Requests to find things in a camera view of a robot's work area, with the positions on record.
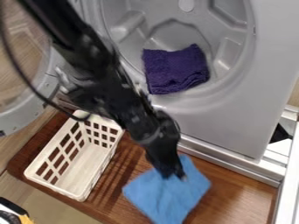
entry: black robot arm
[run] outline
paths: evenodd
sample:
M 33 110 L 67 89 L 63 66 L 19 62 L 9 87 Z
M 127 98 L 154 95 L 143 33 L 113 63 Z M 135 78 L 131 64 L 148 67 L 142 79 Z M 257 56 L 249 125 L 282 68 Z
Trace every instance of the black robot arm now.
M 71 101 L 95 114 L 108 114 L 147 152 L 163 177 L 184 171 L 177 155 L 179 127 L 147 97 L 136 92 L 119 62 L 118 52 L 80 19 L 67 0 L 19 0 L 52 38 L 53 46 L 75 69 L 60 73 Z

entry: wooden surface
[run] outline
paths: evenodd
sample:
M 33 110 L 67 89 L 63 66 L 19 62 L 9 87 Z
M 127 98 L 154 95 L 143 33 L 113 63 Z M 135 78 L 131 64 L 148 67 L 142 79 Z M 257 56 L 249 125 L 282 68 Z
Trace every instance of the wooden surface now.
M 150 164 L 144 151 L 126 134 L 101 179 L 85 202 L 76 202 L 27 180 L 23 172 L 56 133 L 66 117 L 57 114 L 9 162 L 8 172 L 41 191 L 64 201 L 104 223 L 150 223 L 122 195 L 122 187 L 145 172 Z M 191 157 L 193 163 L 212 181 L 212 188 L 188 215 L 184 223 L 262 224 L 270 223 L 275 206 L 276 189 L 233 171 Z

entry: white plastic basket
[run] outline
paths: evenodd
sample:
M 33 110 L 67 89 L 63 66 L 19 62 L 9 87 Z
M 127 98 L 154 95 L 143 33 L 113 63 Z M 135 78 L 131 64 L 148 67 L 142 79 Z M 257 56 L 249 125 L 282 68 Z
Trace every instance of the white plastic basket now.
M 87 113 L 77 110 L 75 116 Z M 68 119 L 24 171 L 31 181 L 83 201 L 104 172 L 123 135 L 114 121 L 92 115 L 86 122 Z

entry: blue towel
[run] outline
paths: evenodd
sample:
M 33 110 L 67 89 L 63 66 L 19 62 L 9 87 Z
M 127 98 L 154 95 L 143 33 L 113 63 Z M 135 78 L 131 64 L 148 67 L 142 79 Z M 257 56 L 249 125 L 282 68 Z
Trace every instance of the blue towel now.
M 182 223 L 210 188 L 187 156 L 180 156 L 187 180 L 163 179 L 157 170 L 145 172 L 123 187 L 125 197 L 157 224 Z
M 196 45 L 175 52 L 143 50 L 149 92 L 165 95 L 207 82 L 210 77 L 205 54 Z

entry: black cable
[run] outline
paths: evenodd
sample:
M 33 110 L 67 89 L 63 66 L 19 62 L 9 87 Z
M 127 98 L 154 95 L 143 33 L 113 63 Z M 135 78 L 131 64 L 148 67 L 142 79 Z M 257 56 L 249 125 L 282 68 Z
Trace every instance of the black cable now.
M 50 101 L 48 98 L 46 98 L 45 96 L 43 96 L 32 84 L 31 82 L 28 80 L 27 76 L 25 75 L 25 73 L 23 72 L 22 68 L 20 67 L 20 65 L 17 62 L 17 59 L 15 58 L 11 48 L 10 48 L 10 44 L 8 43 L 7 37 L 6 37 L 6 27 L 5 27 L 5 23 L 4 23 L 4 16 L 3 16 L 3 0 L 0 0 L 0 38 L 2 39 L 3 42 L 3 46 L 4 46 L 4 50 L 6 51 L 6 54 L 10 60 L 10 63 L 12 64 L 12 66 L 14 67 L 14 69 L 16 70 L 18 76 L 23 80 L 23 82 L 26 84 L 26 86 L 43 102 L 49 104 L 50 106 L 54 107 L 55 109 L 59 110 L 60 112 L 66 114 L 67 116 L 71 117 L 72 119 L 74 119 L 77 122 L 84 122 L 86 121 L 89 117 L 90 114 L 85 116 L 85 117 L 77 117 L 75 115 L 72 115 L 71 113 L 69 113 L 68 111 L 66 111 L 65 109 L 61 108 L 59 105 L 57 105 L 55 102 Z

